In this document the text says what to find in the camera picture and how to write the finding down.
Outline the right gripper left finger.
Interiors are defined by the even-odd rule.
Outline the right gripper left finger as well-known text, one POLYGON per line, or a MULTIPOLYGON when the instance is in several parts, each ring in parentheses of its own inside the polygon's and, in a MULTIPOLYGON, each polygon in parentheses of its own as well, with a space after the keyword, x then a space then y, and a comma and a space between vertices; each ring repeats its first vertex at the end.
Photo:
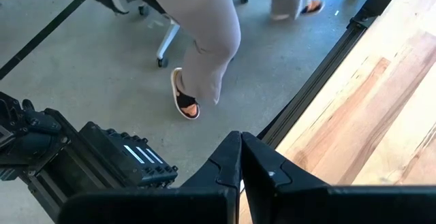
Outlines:
POLYGON ((57 224, 237 224, 242 138, 230 132, 178 188, 113 189, 71 198, 57 224))

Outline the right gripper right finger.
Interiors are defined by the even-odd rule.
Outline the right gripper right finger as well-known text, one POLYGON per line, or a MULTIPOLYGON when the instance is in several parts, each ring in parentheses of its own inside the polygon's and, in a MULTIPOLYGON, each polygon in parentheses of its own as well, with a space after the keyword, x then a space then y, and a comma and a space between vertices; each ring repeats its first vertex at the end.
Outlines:
POLYGON ((330 185, 244 132, 253 224, 436 224, 436 186, 330 185))

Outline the person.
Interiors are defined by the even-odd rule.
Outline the person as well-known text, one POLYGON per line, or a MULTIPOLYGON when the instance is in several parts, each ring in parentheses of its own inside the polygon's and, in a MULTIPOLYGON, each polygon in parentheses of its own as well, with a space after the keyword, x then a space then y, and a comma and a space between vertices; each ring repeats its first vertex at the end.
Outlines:
POLYGON ((182 67, 172 71, 177 110, 187 119, 200 114, 198 101, 218 103, 229 62, 241 40, 233 0, 157 0, 166 13, 193 38, 182 67))

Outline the black table frame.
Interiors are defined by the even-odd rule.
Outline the black table frame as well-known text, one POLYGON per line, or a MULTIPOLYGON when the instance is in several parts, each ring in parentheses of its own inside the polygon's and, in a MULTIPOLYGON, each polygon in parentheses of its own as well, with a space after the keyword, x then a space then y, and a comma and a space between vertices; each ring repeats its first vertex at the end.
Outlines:
POLYGON ((382 15, 392 0, 366 0, 363 6, 352 17, 346 31, 310 78, 304 83, 294 98, 276 115, 276 117, 257 135, 257 138, 272 148, 278 147, 288 131, 303 115, 322 87, 343 62, 352 48, 382 15))

